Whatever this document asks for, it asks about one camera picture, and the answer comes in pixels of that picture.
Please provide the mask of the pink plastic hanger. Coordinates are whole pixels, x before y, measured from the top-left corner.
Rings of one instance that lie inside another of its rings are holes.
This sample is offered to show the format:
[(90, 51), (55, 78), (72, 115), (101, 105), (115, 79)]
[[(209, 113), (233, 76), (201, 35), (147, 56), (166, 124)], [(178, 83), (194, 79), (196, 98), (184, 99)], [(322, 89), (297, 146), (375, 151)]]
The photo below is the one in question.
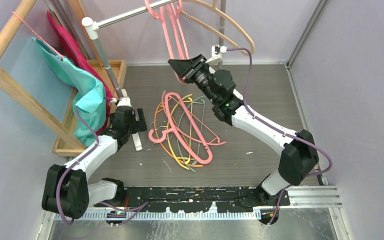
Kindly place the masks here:
[[(178, 126), (175, 125), (174, 120), (171, 117), (171, 112), (170, 112), (170, 108), (169, 108), (169, 100), (175, 100), (184, 110), (184, 113), (188, 117), (188, 119), (192, 125), (192, 128), (196, 131), (196, 133), (198, 135), (198, 139), (192, 138), (190, 136), (188, 136), (188, 138), (195, 141), (195, 142), (201, 143), (204, 146), (204, 148), (207, 152), (207, 155), (208, 155), (207, 159), (200, 158), (190, 147), (188, 147), (188, 144), (182, 138), (182, 136), (184, 135), (184, 132)], [(156, 130), (150, 129), (148, 132), (149, 140), (155, 144), (159, 144), (165, 140), (165, 138), (168, 136), (169, 133), (173, 133), (177, 137), (177, 139), (179, 140), (180, 144), (184, 148), (186, 148), (187, 152), (193, 158), (195, 158), (198, 161), (198, 163), (200, 163), (202, 165), (209, 164), (213, 159), (213, 153), (210, 149), (210, 143), (206, 141), (205, 137), (203, 136), (202, 132), (200, 131), (200, 128), (195, 123), (195, 120), (194, 120), (195, 116), (188, 110), (187, 106), (185, 105), (185, 103), (182, 100), (182, 98), (180, 97), (180, 95), (176, 92), (166, 93), (164, 91), (162, 94), (162, 97), (161, 97), (161, 103), (162, 103), (162, 109), (163, 109), (165, 115), (167, 116), (167, 120), (169, 122), (170, 127), (168, 127), (167, 129), (165, 129), (161, 132), (161, 137), (154, 137), (154, 132)]]
[(184, 59), (184, 60), (189, 59), (189, 51), (187, 48), (183, 29), (180, 23), (180, 15), (183, 10), (183, 2), (181, 0), (178, 0), (177, 6), (171, 3), (168, 10), (170, 10), (171, 12), (170, 20), (173, 26), (174, 38), (177, 45), (178, 55), (181, 59)]
[(154, 12), (152, 10), (149, 0), (145, 0), (144, 3), (145, 3), (145, 7), (146, 7), (147, 11), (149, 12), (149, 14), (154, 19), (160, 21), (161, 26), (162, 26), (162, 30), (163, 30), (163, 34), (164, 34), (164, 39), (165, 39), (168, 55), (169, 55), (170, 59), (174, 59), (175, 58), (174, 51), (173, 51), (173, 47), (171, 45), (171, 41), (170, 41), (170, 37), (169, 37), (169, 33), (168, 33), (168, 28), (167, 28), (167, 23), (166, 23), (166, 19), (165, 19), (165, 16), (167, 15), (168, 19), (170, 21), (170, 24), (172, 26), (173, 33), (174, 33), (174, 28), (173, 28), (172, 21), (171, 21), (171, 11), (168, 10), (168, 8), (170, 7), (170, 4), (173, 4), (173, 3), (167, 4), (165, 6), (161, 6), (159, 8), (159, 13)]

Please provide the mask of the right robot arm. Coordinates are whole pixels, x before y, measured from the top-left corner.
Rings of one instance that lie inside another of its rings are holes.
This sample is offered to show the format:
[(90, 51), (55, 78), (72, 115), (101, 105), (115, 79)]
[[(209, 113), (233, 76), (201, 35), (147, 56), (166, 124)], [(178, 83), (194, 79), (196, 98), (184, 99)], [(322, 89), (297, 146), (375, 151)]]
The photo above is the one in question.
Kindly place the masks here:
[(168, 64), (186, 84), (195, 84), (211, 101), (214, 115), (230, 126), (244, 130), (279, 154), (278, 168), (257, 187), (257, 198), (271, 205), (277, 194), (298, 186), (319, 163), (313, 135), (284, 128), (254, 111), (243, 94), (236, 90), (230, 71), (213, 70), (201, 54), (190, 59), (169, 59)]

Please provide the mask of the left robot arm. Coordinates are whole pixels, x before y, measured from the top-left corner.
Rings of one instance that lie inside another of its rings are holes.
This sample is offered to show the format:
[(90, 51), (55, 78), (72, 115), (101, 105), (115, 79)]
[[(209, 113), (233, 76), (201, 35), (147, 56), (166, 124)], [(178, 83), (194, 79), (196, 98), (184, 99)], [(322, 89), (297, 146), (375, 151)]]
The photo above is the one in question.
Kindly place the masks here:
[(64, 165), (54, 164), (48, 171), (41, 207), (60, 214), (63, 220), (79, 219), (87, 208), (96, 204), (121, 206), (127, 197), (124, 183), (113, 178), (103, 178), (89, 184), (88, 179), (109, 157), (117, 153), (129, 138), (147, 130), (144, 111), (130, 106), (118, 106), (110, 114), (110, 127), (84, 152)]

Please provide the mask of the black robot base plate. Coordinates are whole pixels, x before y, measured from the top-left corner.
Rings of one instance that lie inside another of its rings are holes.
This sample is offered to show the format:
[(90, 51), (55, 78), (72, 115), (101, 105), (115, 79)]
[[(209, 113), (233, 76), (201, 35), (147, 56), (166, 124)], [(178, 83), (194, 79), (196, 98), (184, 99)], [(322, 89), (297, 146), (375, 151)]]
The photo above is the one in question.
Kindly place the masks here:
[(253, 186), (126, 187), (121, 198), (97, 203), (110, 211), (105, 220), (259, 220), (274, 224), (280, 207), (290, 205), (287, 191), (265, 196)]

